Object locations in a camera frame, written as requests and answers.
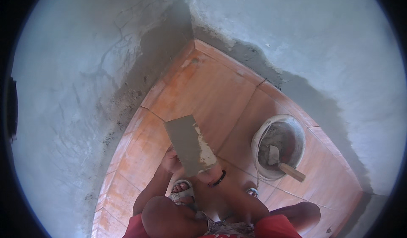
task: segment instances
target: person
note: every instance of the person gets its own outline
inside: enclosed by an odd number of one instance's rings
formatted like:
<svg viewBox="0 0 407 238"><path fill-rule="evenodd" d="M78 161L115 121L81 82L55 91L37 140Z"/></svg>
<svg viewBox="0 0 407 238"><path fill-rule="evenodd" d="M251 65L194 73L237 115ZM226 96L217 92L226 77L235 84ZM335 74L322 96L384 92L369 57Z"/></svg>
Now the person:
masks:
<svg viewBox="0 0 407 238"><path fill-rule="evenodd" d="M301 202L269 212L256 198L257 190L241 190L216 164L210 170L189 177L188 182L175 183L173 194L187 191L192 185L207 185L213 195L223 199L233 213L223 221L213 221L202 211L195 211L195 198L184 196L171 200L165 196L174 173L182 169L172 146L166 151L161 164L147 187L134 202L133 217L123 238L300 238L315 227L321 214L319 207Z"/></svg>

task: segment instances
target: red shirt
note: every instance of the red shirt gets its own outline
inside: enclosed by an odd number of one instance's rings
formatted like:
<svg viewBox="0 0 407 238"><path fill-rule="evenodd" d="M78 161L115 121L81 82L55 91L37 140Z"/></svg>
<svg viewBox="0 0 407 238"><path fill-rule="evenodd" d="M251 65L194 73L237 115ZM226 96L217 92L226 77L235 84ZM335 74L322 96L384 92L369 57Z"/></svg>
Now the red shirt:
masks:
<svg viewBox="0 0 407 238"><path fill-rule="evenodd" d="M302 238L287 217L284 215L272 215L262 218L254 226L256 238ZM237 238L236 235L210 234L199 238ZM123 238L150 238L144 230L141 222L141 214L130 218L129 225Z"/></svg>

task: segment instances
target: foot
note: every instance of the foot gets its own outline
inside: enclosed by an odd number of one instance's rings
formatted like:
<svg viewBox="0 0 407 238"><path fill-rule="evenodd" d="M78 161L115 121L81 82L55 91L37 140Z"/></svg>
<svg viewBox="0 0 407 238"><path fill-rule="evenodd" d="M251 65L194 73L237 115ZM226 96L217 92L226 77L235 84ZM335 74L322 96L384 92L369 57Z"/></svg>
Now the foot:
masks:
<svg viewBox="0 0 407 238"><path fill-rule="evenodd" d="M187 189L189 189L188 184L186 184L185 182L182 182L180 184L175 185L173 187L173 189L171 190L171 193L179 193L179 192L187 190ZM186 196L186 197L180 198L180 200L175 200L174 202L188 204L188 203L195 203L195 199L192 196Z"/></svg>
<svg viewBox="0 0 407 238"><path fill-rule="evenodd" d="M257 189L250 188L250 189L246 190L246 192L247 192L247 194L258 198L258 190Z"/></svg>

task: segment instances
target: bucket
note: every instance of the bucket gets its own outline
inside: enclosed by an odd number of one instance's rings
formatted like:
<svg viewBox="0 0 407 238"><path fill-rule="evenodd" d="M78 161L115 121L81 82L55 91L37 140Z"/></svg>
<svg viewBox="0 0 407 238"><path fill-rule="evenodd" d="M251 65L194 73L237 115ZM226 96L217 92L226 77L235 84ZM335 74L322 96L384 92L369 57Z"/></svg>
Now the bucket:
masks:
<svg viewBox="0 0 407 238"><path fill-rule="evenodd" d="M271 132L273 136L265 138L265 136L270 135ZM270 166L267 164L268 155L263 156L263 154L259 156L259 149L265 147L264 144L261 143L266 139L274 140L271 145L279 148L280 162L293 168L296 168L300 164L304 155L305 133L297 119L289 114L278 114L267 119L256 134L254 134L252 139L252 156L253 163L257 170L257 181L259 181L259 179L275 181L286 175L286 173L278 168L278 165Z"/></svg>

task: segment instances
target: orange floor tile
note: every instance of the orange floor tile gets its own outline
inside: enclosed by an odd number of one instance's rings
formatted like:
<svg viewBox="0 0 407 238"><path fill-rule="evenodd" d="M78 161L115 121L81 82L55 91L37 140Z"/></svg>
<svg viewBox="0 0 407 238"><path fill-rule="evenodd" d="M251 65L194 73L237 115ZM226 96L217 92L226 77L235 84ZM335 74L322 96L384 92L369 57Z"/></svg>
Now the orange floor tile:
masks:
<svg viewBox="0 0 407 238"><path fill-rule="evenodd" d="M156 82L123 134L100 191L92 237L124 234L135 199L170 145L163 122L192 114L222 168L246 190L257 183L252 137L266 119L279 113L291 114L303 125L306 149L298 170L307 178L303 183L289 176L260 180L259 199L269 210L313 202L319 205L322 218L304 237L337 234L361 191L339 150L307 113L272 84L219 50L194 40ZM205 186L194 190L198 206L209 216L215 218L216 210L219 215L227 214L224 202Z"/></svg>

